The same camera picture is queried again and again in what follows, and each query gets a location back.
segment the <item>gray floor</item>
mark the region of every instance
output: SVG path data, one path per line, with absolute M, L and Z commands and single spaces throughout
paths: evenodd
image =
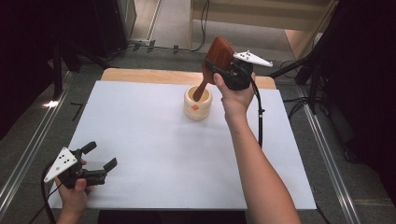
M 186 28 L 188 21 L 185 18 L 181 19 L 180 15 L 186 14 L 186 6 L 188 7 L 189 2 L 163 0 L 151 37 L 151 39 L 156 40 L 156 46 L 172 48 L 174 45 L 179 45 L 180 48 L 187 47 L 188 38 L 187 35 L 184 35 L 186 32 L 182 28 Z M 198 46 L 201 38 L 199 25 L 198 21 L 194 24 L 194 46 Z M 155 49 L 152 53 L 147 54 L 141 49 L 123 52 L 110 63 L 113 66 L 123 68 L 199 72 L 202 59 L 205 57 L 205 51 L 210 46 L 211 40 L 218 35 L 230 39 L 236 46 L 236 51 L 250 49 L 264 59 L 274 62 L 274 68 L 256 66 L 255 70 L 259 75 L 268 75 L 278 69 L 282 62 L 293 60 L 286 35 L 282 30 L 210 22 L 206 28 L 207 43 L 201 52 L 181 51 L 174 55 L 171 50 Z M 2 223 L 27 223 L 42 205 L 39 191 L 41 172 L 62 147 L 68 146 L 78 124 L 78 119 L 73 120 L 78 108 L 71 103 L 86 103 L 94 81 L 100 79 L 102 73 L 103 70 L 96 64 L 85 64 L 80 73 L 70 75 L 71 79 L 68 82 L 69 85 L 66 86 L 67 95 L 64 98 L 64 103 L 41 143 L 18 191 L 15 192 L 15 196 L 10 195 L 14 197 L 7 207 L 3 219 L 1 219 Z M 292 71 L 287 76 L 293 77 L 295 74 L 296 72 Z M 276 79 L 276 86 L 283 99 L 292 99 L 299 96 L 292 78 L 288 77 L 283 76 Z M 11 176 L 24 150 L 29 146 L 40 121 L 45 117 L 48 109 L 43 104 L 50 100 L 51 95 L 52 87 L 49 87 L 36 99 L 0 142 L 0 152 L 2 153 L 0 157 L 2 169 L 0 183 L 2 186 Z M 285 104 L 287 111 L 290 111 L 293 106 L 294 103 Z M 322 130 L 356 206 L 361 223 L 396 223 L 396 209 L 390 203 L 376 173 L 364 164 L 352 164 L 345 160 L 343 145 L 331 121 L 323 115 L 320 109 L 317 111 Z M 347 223 L 304 110 L 299 110 L 292 117 L 290 125 L 318 206 L 331 223 Z M 299 211 L 299 214 L 303 223 L 325 223 L 317 211 Z M 89 210 L 81 223 L 95 223 L 97 215 L 98 211 Z M 36 223 L 48 223 L 44 212 Z

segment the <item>wrist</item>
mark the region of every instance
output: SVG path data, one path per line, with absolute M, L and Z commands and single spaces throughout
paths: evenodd
M 70 209 L 62 209 L 59 219 L 57 221 L 58 224 L 61 223 L 79 223 L 84 212 L 74 211 Z

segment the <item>metal rail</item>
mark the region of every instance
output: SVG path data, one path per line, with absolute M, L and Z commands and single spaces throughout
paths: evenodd
M 12 202 L 12 199 L 14 198 L 19 186 L 21 185 L 23 178 L 28 172 L 33 160 L 35 159 L 35 155 L 40 149 L 40 146 L 44 138 L 46 137 L 53 120 L 58 114 L 62 103 L 64 102 L 64 98 L 68 93 L 68 83 L 70 83 L 71 79 L 72 73 L 67 72 L 64 77 L 64 91 L 59 96 L 58 105 L 48 108 L 46 114 L 44 115 L 44 118 L 41 120 L 40 124 L 35 130 L 35 133 L 30 140 L 28 146 L 21 155 L 20 160 L 18 161 L 13 172 L 9 176 L 6 184 L 2 187 L 0 192 L 0 221 L 3 219 L 9 205 Z
M 307 96 L 306 92 L 301 87 L 298 87 L 297 90 L 300 96 Z M 327 144 L 323 131 L 320 128 L 318 118 L 312 113 L 309 105 L 304 105 L 304 111 L 317 140 L 320 154 L 322 155 L 327 171 L 329 172 L 332 185 L 334 187 L 335 193 L 337 194 L 338 201 L 343 209 L 346 221 L 350 224 L 360 224 L 361 220 L 359 219 L 358 212 L 356 211 L 352 198 L 349 195 L 349 191 L 347 190 L 347 186 L 341 176 L 341 173 L 338 170 L 337 164 L 335 163 L 335 160 L 332 156 L 332 151 Z

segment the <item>paper cup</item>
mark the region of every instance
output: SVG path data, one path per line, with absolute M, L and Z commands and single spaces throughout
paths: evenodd
M 209 115 L 210 106 L 212 104 L 212 92 L 208 89 L 204 90 L 201 99 L 195 102 L 192 95 L 197 90 L 198 86 L 192 86 L 184 93 L 184 113 L 190 119 L 204 119 Z

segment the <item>brown spatula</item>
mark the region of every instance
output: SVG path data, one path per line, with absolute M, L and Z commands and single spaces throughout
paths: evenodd
M 204 79 L 192 96 L 192 99 L 195 102 L 198 102 L 201 99 L 207 83 L 215 85 L 213 72 L 207 69 L 206 60 L 212 62 L 216 67 L 221 68 L 224 71 L 228 71 L 230 69 L 231 62 L 233 61 L 233 48 L 223 37 L 216 37 L 213 41 L 204 61 L 202 62 L 202 73 Z

